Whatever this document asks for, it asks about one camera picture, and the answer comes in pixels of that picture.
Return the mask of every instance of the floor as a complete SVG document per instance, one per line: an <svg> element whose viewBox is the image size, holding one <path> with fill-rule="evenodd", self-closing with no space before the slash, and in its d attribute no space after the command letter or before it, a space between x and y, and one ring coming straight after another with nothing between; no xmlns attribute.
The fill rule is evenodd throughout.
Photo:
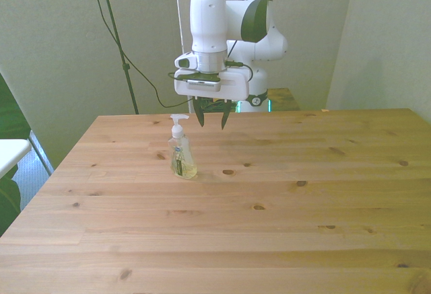
<svg viewBox="0 0 431 294"><path fill-rule="evenodd" d="M37 150L41 154L42 160L48 166L48 170L53 172L53 168L48 162L39 142L37 141L34 133L30 133L30 138L35 144ZM42 164L37 152L32 147L32 150L18 163L18 171L15 173L14 180L21 192L21 210L32 200L33 196L40 190L40 188L48 180L49 174Z"/></svg>

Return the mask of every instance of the pump bottle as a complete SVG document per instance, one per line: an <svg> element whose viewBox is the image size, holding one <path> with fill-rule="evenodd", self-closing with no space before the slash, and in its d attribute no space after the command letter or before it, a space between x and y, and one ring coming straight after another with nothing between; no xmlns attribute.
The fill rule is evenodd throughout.
<svg viewBox="0 0 431 294"><path fill-rule="evenodd" d="M197 168L193 156L191 155L189 139L184 135L181 125L178 124L180 119L188 119L186 114L172 114L174 120L172 127L172 138L169 139L169 151L171 168L179 178L192 178L197 173Z"/></svg>

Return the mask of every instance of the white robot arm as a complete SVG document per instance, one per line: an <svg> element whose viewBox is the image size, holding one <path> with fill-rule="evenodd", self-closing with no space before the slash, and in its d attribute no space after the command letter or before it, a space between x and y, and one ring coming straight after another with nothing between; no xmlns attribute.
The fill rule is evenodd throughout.
<svg viewBox="0 0 431 294"><path fill-rule="evenodd" d="M191 0L190 21L192 52L175 60L175 91L194 97L201 126L202 97L225 99L222 128L232 100L243 101L243 111L267 109L266 72L253 61L280 59L287 51L269 0Z"/></svg>

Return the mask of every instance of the wood grain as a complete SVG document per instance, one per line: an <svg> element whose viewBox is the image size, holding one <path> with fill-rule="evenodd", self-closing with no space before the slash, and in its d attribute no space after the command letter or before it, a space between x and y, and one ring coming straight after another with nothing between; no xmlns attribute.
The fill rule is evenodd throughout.
<svg viewBox="0 0 431 294"><path fill-rule="evenodd" d="M0 293L431 293L431 126L410 110L101 116L0 238Z"/></svg>

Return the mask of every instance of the white wall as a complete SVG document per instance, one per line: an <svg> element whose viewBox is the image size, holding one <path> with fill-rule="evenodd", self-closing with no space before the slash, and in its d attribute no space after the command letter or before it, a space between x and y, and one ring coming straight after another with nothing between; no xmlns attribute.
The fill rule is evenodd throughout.
<svg viewBox="0 0 431 294"><path fill-rule="evenodd" d="M185 50L191 49L190 0L179 0ZM275 23L288 39L284 59L261 63L269 87L288 87L301 109L325 107L349 0L274 0Z"/></svg>
<svg viewBox="0 0 431 294"><path fill-rule="evenodd" d="M327 107L431 122L431 0L351 0Z"/></svg>
<svg viewBox="0 0 431 294"><path fill-rule="evenodd" d="M176 0L111 3L131 60L162 101L184 101L166 75L181 54ZM96 0L0 0L0 71L54 166L97 115L134 113ZM150 85L133 70L131 76L141 113L187 112L187 105L163 109Z"/></svg>

